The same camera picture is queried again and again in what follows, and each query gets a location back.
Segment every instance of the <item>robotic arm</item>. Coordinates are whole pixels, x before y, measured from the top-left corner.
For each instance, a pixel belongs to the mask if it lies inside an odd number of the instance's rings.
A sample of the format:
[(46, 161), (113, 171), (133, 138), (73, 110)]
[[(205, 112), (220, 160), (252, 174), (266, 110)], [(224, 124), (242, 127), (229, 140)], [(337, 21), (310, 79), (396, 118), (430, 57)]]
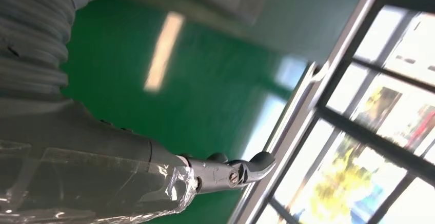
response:
[(75, 11), (90, 0), (0, 0), (0, 222), (139, 223), (196, 194), (238, 189), (274, 167), (173, 155), (65, 98)]

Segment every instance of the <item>screw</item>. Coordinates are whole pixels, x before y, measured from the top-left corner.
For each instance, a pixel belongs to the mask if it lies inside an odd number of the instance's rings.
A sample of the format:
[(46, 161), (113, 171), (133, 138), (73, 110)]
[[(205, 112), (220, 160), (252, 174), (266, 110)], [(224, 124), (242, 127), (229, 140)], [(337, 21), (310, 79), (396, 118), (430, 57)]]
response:
[(239, 180), (239, 176), (237, 175), (237, 173), (231, 173), (230, 174), (230, 182), (235, 184), (237, 183), (237, 181)]

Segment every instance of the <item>clear plastic cover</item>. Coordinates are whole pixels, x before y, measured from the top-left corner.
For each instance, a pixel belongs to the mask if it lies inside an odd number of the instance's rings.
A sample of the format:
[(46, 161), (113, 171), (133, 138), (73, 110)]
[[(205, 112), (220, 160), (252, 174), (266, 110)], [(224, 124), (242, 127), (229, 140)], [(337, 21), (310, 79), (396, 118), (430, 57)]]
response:
[(190, 167), (0, 140), (0, 223), (140, 223), (196, 195)]

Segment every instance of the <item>window frame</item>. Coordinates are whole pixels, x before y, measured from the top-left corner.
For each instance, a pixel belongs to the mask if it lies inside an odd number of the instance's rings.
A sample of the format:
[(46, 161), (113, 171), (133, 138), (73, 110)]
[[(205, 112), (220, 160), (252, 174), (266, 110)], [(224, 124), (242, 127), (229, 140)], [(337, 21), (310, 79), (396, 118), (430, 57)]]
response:
[[(355, 52), (384, 6), (404, 8), (407, 9), (407, 12), (376, 60), (365, 62), (355, 58)], [(307, 69), (295, 95), (286, 106), (279, 124), (269, 138), (269, 143), (265, 149), (275, 155), (277, 167), (263, 181), (244, 190), (228, 223), (256, 223), (268, 204), (288, 223), (299, 223), (273, 196), (319, 119), (332, 124), (334, 130), (306, 173), (305, 179), (313, 175), (341, 132), (345, 132), (362, 144), (370, 146), (380, 155), (408, 171), (393, 192), (375, 211), (368, 223), (378, 223), (416, 177), (435, 186), (435, 166), (433, 164), (346, 118), (352, 115), (379, 73), (435, 93), (434, 86), (383, 67), (411, 20), (420, 12), (435, 14), (435, 0), (361, 0), (359, 2), (330, 58), (322, 69), (319, 69), (315, 64)], [(327, 103), (352, 63), (367, 68), (368, 73), (349, 106), (341, 115), (328, 108)], [(435, 140), (430, 143), (429, 148), (434, 144)]]

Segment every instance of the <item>green epoxy floor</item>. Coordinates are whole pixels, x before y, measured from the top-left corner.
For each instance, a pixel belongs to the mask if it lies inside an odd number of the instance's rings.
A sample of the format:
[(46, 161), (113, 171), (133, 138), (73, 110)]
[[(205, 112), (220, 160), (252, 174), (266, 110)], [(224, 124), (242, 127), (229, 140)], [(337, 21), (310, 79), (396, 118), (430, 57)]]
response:
[[(79, 11), (63, 66), (69, 74), (64, 94), (96, 118), (152, 137), (176, 154), (224, 152), (236, 159), (249, 142), (256, 152), (305, 64), (184, 21), (161, 87), (144, 90), (167, 15), (128, 0), (98, 0)], [(239, 196), (199, 195), (185, 212), (152, 223), (226, 223)]]

